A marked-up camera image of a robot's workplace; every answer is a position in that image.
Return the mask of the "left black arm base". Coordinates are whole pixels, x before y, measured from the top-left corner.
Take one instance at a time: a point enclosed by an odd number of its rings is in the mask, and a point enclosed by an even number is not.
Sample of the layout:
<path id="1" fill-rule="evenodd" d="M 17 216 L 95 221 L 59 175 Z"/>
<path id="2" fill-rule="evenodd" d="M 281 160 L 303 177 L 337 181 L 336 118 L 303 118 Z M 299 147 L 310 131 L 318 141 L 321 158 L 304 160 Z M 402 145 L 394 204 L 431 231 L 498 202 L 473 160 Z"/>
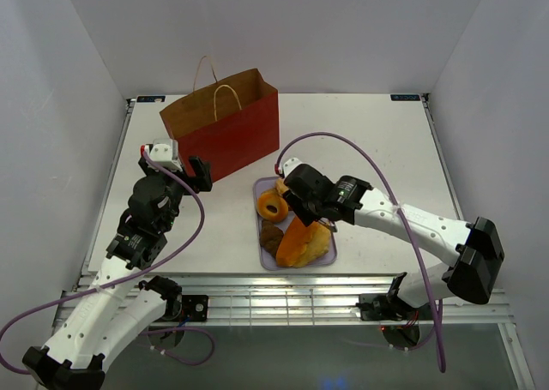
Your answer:
<path id="1" fill-rule="evenodd" d="M 208 295 L 184 294 L 182 287 L 175 281 L 154 276 L 150 281 L 138 284 L 140 291 L 155 291 L 166 302 L 160 321 L 202 322 L 208 318 Z"/>

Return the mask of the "orange donut bread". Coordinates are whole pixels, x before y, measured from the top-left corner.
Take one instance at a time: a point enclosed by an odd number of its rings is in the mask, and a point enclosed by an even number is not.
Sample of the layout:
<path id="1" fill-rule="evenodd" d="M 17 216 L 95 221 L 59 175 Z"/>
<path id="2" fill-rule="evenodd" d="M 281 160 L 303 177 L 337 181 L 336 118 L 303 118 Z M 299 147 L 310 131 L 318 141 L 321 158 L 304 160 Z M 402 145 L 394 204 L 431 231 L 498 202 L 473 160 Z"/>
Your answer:
<path id="1" fill-rule="evenodd" d="M 289 209 L 286 201 L 275 189 L 261 193 L 256 201 L 257 213 L 271 223 L 280 223 L 288 215 Z"/>

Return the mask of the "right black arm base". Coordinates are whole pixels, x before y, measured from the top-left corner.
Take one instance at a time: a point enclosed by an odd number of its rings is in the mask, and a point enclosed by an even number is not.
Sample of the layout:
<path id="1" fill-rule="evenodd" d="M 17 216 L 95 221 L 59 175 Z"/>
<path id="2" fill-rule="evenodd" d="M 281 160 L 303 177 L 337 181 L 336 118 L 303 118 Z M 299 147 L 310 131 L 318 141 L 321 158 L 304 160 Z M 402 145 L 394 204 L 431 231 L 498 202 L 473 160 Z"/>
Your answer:
<path id="1" fill-rule="evenodd" d="M 397 292 L 406 272 L 397 274 L 384 294 L 360 294 L 355 306 L 360 311 L 362 321 L 413 321 L 431 320 L 432 314 L 430 305 L 423 304 L 421 307 L 413 307 L 397 297 Z"/>

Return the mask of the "metal tongs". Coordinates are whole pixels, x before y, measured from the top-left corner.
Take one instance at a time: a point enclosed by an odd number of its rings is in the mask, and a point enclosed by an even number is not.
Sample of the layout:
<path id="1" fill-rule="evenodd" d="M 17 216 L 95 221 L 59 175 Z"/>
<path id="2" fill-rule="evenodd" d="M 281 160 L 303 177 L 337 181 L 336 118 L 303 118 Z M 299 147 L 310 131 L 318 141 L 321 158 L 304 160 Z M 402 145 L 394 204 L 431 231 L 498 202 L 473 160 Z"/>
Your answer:
<path id="1" fill-rule="evenodd" d="M 318 221 L 318 223 L 320 225 L 323 225 L 327 229 L 329 229 L 332 233 L 335 233 L 335 232 L 338 231 L 337 226 L 335 225 L 335 223 L 332 223 L 328 220 L 321 219 L 321 220 Z"/>

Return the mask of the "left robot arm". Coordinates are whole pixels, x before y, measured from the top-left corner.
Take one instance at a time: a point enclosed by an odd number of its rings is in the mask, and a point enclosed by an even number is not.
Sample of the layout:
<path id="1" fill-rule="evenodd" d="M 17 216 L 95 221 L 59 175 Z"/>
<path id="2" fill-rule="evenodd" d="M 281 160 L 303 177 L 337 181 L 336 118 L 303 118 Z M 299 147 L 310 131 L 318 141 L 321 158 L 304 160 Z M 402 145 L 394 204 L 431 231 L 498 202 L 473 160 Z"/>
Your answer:
<path id="1" fill-rule="evenodd" d="M 182 289 L 176 282 L 141 277 L 166 246 L 182 198 L 213 187 L 209 164 L 196 156 L 189 162 L 192 175 L 178 159 L 141 156 L 144 175 L 133 186 L 89 293 L 79 296 L 71 315 L 44 345 L 23 356 L 27 371 L 42 387 L 100 388 L 112 361 L 150 323 L 181 316 Z"/>

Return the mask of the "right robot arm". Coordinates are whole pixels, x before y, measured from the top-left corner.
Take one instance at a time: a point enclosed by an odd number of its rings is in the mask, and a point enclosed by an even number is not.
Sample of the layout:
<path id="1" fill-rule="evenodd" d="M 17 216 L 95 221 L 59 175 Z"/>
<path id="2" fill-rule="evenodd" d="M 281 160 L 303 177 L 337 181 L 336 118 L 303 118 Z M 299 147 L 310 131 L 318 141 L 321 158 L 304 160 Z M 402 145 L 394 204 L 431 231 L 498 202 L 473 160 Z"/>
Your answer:
<path id="1" fill-rule="evenodd" d="M 366 319 L 403 321 L 431 299 L 489 302 L 504 261 L 497 228 L 489 219 L 478 217 L 470 223 L 410 205 L 396 207 L 388 195 L 366 181 L 343 176 L 332 182 L 298 159 L 289 159 L 278 174 L 287 186 L 284 200 L 305 225 L 343 221 L 417 243 L 439 259 L 439 264 L 425 271 L 398 274 L 387 293 L 359 303 Z"/>

